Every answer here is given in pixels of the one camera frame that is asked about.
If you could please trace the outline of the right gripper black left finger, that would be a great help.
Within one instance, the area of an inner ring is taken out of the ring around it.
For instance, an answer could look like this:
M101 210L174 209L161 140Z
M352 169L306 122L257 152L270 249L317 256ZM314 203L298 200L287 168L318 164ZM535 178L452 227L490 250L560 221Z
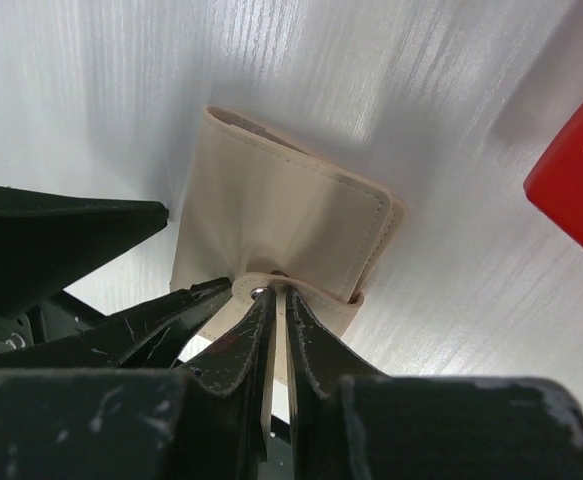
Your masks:
M276 296L171 368L0 368L0 479L254 479Z

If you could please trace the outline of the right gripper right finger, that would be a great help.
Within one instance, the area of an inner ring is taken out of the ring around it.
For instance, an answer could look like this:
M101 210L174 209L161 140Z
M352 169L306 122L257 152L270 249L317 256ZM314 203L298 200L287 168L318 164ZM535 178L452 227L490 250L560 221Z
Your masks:
M583 411L537 377L392 377L285 293L299 479L583 479Z

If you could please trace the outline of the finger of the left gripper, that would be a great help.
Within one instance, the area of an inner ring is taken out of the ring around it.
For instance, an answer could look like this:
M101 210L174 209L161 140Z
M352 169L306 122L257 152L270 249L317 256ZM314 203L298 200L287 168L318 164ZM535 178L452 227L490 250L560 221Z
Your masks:
M0 353L0 368L171 368L230 298L226 277L177 290L113 314L93 329Z

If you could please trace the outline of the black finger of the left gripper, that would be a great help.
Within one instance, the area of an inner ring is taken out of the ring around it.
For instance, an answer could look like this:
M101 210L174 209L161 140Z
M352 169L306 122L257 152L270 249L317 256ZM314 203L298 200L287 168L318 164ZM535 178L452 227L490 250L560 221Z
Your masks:
M167 225L157 201L76 198L0 186L0 316L12 318Z

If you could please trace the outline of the beige card holder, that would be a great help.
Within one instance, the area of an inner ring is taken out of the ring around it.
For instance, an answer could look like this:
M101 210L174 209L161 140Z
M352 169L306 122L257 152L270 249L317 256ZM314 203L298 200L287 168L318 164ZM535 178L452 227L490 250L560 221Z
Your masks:
M230 301L202 328L209 341L242 318L255 289L278 285L296 287L342 336L404 216L384 186L209 106L187 174L170 286L231 281Z

